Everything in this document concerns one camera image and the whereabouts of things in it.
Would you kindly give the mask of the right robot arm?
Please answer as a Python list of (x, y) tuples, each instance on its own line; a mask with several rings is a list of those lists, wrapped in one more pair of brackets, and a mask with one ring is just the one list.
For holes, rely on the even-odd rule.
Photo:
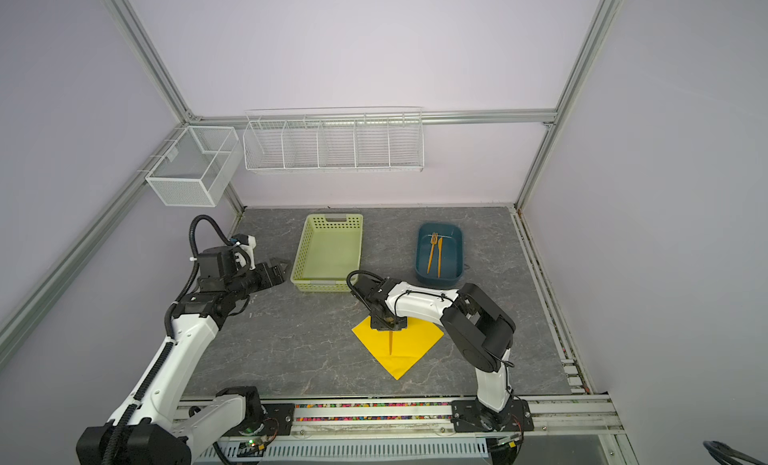
[(513, 392), (509, 361), (514, 321), (477, 285), (433, 289), (366, 270), (346, 285), (367, 310), (353, 333), (395, 379), (401, 379), (444, 336), (475, 369), (476, 400), (493, 417), (505, 413)]

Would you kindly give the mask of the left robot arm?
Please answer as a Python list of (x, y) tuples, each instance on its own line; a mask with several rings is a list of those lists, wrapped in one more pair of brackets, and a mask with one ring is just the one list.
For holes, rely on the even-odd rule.
[(209, 215), (188, 230), (192, 270), (164, 314), (165, 337), (152, 362), (105, 424), (88, 427), (76, 444), (82, 464), (191, 464), (221, 449), (230, 431), (272, 441), (281, 423), (269, 416), (254, 386), (230, 386), (175, 420), (183, 392), (225, 322), (243, 313), (253, 294), (283, 284), (291, 264), (255, 259), (256, 240), (226, 236)]

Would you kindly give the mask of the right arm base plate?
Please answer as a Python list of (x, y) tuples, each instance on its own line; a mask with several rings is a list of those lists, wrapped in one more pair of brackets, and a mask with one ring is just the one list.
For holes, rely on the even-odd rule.
[(454, 400), (451, 420), (458, 433), (529, 432), (535, 426), (527, 401), (510, 398), (500, 412), (482, 405), (478, 399)]

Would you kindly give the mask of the yellow paper napkin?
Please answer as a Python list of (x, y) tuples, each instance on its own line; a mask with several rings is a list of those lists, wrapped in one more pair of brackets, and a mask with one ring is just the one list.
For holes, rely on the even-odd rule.
[(393, 354), (388, 356), (388, 331), (373, 330), (370, 318), (364, 319), (352, 332), (395, 380), (400, 380), (444, 336), (433, 323), (408, 318), (408, 327), (394, 332)]

